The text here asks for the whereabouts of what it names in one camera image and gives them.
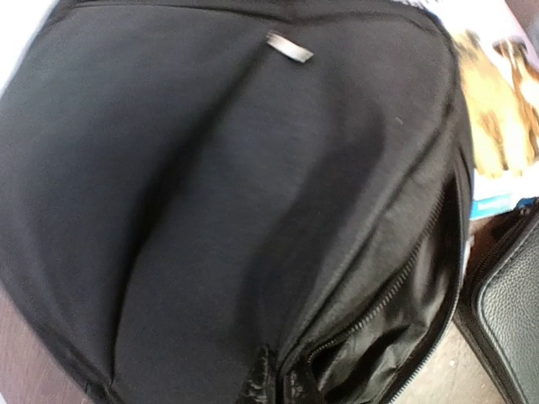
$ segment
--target magazine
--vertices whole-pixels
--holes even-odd
[[[396,0],[436,14],[455,41],[475,157],[472,219],[539,196],[539,59],[504,0]]]

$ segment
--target blue label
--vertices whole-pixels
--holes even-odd
[[[516,208],[521,209],[525,208],[526,206],[533,205],[537,198],[524,198],[519,200],[519,203],[517,204]]]
[[[494,196],[493,198],[474,200],[472,204],[472,220],[499,215],[513,210],[515,205],[511,202],[511,194]]]

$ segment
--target brown dog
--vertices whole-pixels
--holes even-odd
[[[498,68],[467,31],[453,37],[459,53],[462,91],[466,97],[476,167],[488,178],[499,178],[507,167],[521,176],[530,164],[530,124],[520,101]]]
[[[503,40],[494,45],[494,49],[511,65],[515,93],[520,100],[522,112],[531,124],[530,142],[534,160],[539,157],[537,139],[539,139],[539,72],[528,61],[526,44],[520,40]]]

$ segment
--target metal zipper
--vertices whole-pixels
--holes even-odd
[[[414,269],[415,262],[419,255],[419,250],[421,248],[422,240],[427,237],[434,230],[435,224],[440,217],[444,202],[445,193],[441,193],[438,199],[436,200],[433,213],[427,222],[426,227],[419,237],[419,242],[414,246],[414,249],[408,256],[406,263],[398,270],[398,274],[395,279],[384,288],[384,291],[379,295],[374,303],[371,304],[371,309],[365,314],[360,316],[356,321],[348,325],[343,331],[339,332],[336,336],[329,339],[327,342],[319,345],[307,356],[307,363],[312,365],[312,361],[325,349],[331,348],[335,345],[338,345],[344,342],[349,337],[352,337],[354,334],[363,329],[369,322],[371,322],[377,314],[379,314],[385,307],[387,307],[398,291],[403,287],[404,283],[408,279],[409,275]]]
[[[463,291],[465,297],[473,297],[475,287],[481,282],[487,272],[492,270],[493,266],[507,253],[509,248],[515,244],[516,239],[527,226],[530,213],[532,211],[535,212],[538,208],[539,204],[535,202],[531,206],[519,209],[511,213],[510,217],[493,229],[493,231],[500,231],[507,228],[507,231],[504,231],[503,236],[501,236],[494,246],[488,250],[481,259],[479,265],[471,273],[470,280],[467,282],[467,287]]]
[[[430,347],[429,352],[424,356],[423,360],[421,360],[421,363],[419,364],[419,366],[415,368],[414,372],[404,381],[404,383],[400,386],[397,392],[395,392],[395,394],[392,396],[388,404],[393,404],[404,393],[404,391],[412,384],[415,378],[419,375],[421,370],[423,370],[423,368],[427,365],[427,362],[429,362],[430,358],[432,358],[432,356],[434,355],[435,350],[440,346],[441,341],[444,339],[444,336],[447,334],[447,329],[449,328],[451,319],[455,315],[456,305],[458,303],[458,295],[459,293],[457,291],[456,298],[453,299],[449,316],[446,317],[446,320],[444,321],[444,324],[442,325],[442,332],[438,334],[438,337],[435,340],[435,342],[432,344],[432,346]]]
[[[510,241],[514,241],[514,235],[520,234],[521,228],[527,223],[526,217],[530,214],[532,209],[537,209],[538,203],[536,202],[533,207],[527,206],[525,208],[522,208],[519,211],[519,214],[523,217],[521,217],[515,226],[511,228],[511,231],[504,234],[504,236],[499,240],[498,243],[496,243],[496,246],[492,248],[485,257],[481,260],[481,263],[478,265],[479,267],[482,267],[481,270],[484,271],[485,268],[487,268],[487,265],[489,263],[492,263],[494,260],[499,258],[500,252],[504,251],[506,252],[506,247],[510,246]],[[474,271],[472,274],[473,278],[472,280],[477,280],[477,276],[475,276],[478,272]],[[447,333],[447,329],[449,327],[449,324],[451,322],[451,319],[455,315],[456,307],[458,305],[459,300],[459,292],[456,292],[456,298],[453,300],[453,304],[451,307],[450,315],[446,318],[446,321],[442,327],[443,332],[441,332],[436,339],[435,343],[432,345],[430,351],[427,353],[427,355],[424,357],[424,359],[421,361],[419,366],[415,369],[415,371],[406,379],[406,381],[403,383],[403,385],[398,389],[398,391],[395,393],[395,395],[392,397],[392,399],[389,401],[389,404],[393,404],[402,394],[403,392],[412,384],[414,379],[418,376],[418,374],[423,370],[423,368],[427,365],[427,362],[432,358],[434,355],[435,350],[440,346],[441,341],[443,340],[444,336]]]

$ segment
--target black leather bag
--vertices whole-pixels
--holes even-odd
[[[509,213],[471,268],[456,314],[504,399],[539,402],[539,204]]]
[[[97,403],[387,402],[455,309],[470,127],[417,8],[62,1],[0,145],[0,279]]]

